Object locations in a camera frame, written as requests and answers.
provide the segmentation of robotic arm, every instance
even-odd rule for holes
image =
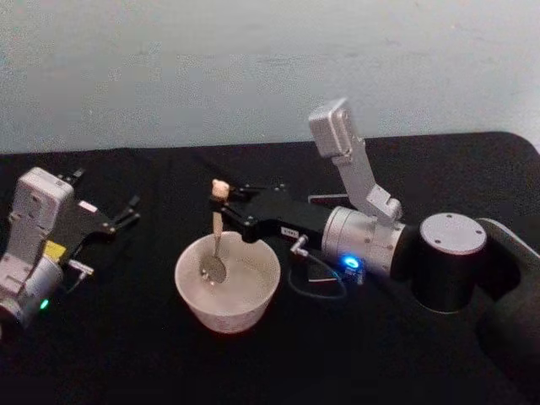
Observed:
[[[64,269],[78,281],[94,270],[75,260],[93,238],[111,239],[140,218],[138,197],[114,219],[85,201],[75,201],[73,187],[82,176],[54,176],[34,168],[19,178],[9,215],[8,248],[0,259],[0,339],[26,328],[60,287]]]
[[[211,209],[244,241],[281,236],[294,243],[292,252],[320,251],[359,284],[363,271],[411,279],[415,298],[431,311],[459,311],[478,285],[494,300],[477,324],[483,350],[525,390],[537,389],[540,256],[490,219],[438,213],[420,226],[400,223],[401,203],[375,183],[365,141],[354,133],[350,117],[346,100],[333,101],[310,115],[310,128],[320,155],[337,166],[345,197],[357,209],[295,202],[284,185],[233,187],[226,202],[211,197]]]

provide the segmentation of sticker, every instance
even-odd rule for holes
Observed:
[[[60,257],[64,254],[66,248],[62,245],[54,243],[52,240],[48,240],[45,244],[45,254],[48,255],[55,262],[60,261]]]
[[[87,211],[90,211],[91,213],[95,213],[98,208],[97,207],[94,207],[92,204],[90,204],[89,202],[85,202],[83,200],[79,201],[78,202],[78,205],[84,209],[86,209]]]
[[[300,234],[298,233],[298,230],[285,228],[284,226],[281,227],[281,235],[290,236],[291,238],[295,238],[295,239],[300,238]]]

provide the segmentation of white wall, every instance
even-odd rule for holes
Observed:
[[[540,144],[540,3],[0,0],[0,150],[310,139],[347,95],[367,136]]]

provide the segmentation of black cable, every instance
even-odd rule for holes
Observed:
[[[310,293],[309,291],[304,291],[303,289],[299,289],[293,283],[293,279],[291,277],[291,275],[293,273],[292,268],[290,268],[290,270],[289,270],[289,276],[288,276],[288,280],[287,280],[289,282],[289,287],[297,294],[304,295],[305,297],[309,297],[309,298],[314,298],[316,300],[343,300],[344,298],[346,298],[347,297],[347,287],[345,286],[345,283],[343,282],[341,277],[339,277],[339,274],[333,268],[328,266],[325,262],[323,262],[322,260],[316,258],[315,256],[312,256],[309,253],[307,255],[307,258],[309,258],[315,264],[318,264],[318,265],[322,266],[325,270],[327,270],[336,279],[337,283],[339,284],[340,289],[342,290],[341,294],[322,295],[322,294]]]

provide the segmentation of black table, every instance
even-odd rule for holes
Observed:
[[[401,200],[405,223],[441,211],[489,217],[540,250],[540,157],[522,138],[377,138],[367,149],[377,182]],[[109,215],[137,192],[143,218],[114,245],[90,247],[84,257],[95,279],[52,300],[16,344],[2,348],[0,398],[526,402],[478,346],[473,327],[489,305],[480,291],[460,314],[438,316],[402,283],[369,278],[346,303],[323,305],[282,282],[247,333],[217,336],[196,321],[176,293],[173,272],[182,250],[211,231],[210,181],[285,182],[300,199],[343,192],[337,170],[313,143],[4,155],[0,218],[7,218],[16,179],[34,165],[53,173],[84,167],[77,197]],[[7,221],[2,225],[1,251]],[[288,271],[287,245],[267,242]]]

